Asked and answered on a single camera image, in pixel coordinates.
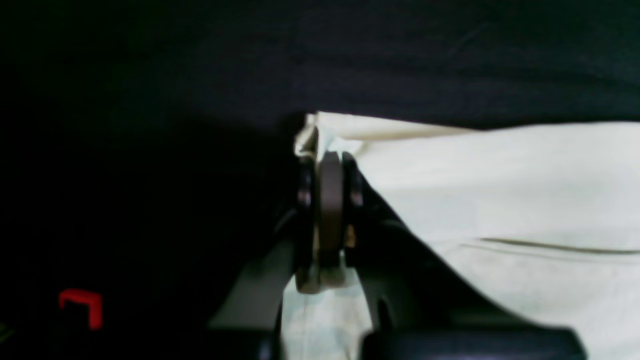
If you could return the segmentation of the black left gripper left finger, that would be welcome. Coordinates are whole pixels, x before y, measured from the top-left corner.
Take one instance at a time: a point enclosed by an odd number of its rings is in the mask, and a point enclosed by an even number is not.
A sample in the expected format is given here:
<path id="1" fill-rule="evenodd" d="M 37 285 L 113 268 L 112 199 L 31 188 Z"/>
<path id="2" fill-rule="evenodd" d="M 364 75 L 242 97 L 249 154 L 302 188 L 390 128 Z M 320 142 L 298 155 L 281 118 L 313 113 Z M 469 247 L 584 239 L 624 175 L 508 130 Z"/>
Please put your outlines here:
<path id="1" fill-rule="evenodd" d="M 210 360 L 286 359 L 283 293 L 313 262 L 315 182 L 315 161 L 300 158 L 292 208 L 275 225 L 267 252 L 245 265 L 208 324 Z"/>

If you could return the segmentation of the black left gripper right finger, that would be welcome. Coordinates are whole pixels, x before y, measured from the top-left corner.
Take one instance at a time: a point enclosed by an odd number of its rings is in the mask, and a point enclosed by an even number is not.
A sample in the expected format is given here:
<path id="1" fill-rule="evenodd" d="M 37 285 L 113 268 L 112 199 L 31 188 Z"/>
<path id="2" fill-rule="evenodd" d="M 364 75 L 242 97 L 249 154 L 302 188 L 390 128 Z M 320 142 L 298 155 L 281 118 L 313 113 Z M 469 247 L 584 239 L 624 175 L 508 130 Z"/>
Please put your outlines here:
<path id="1" fill-rule="evenodd" d="M 414 235 L 350 153 L 320 160 L 320 268 L 354 270 L 373 330 L 361 360 L 583 360 L 565 326 L 537 325 L 480 294 Z"/>

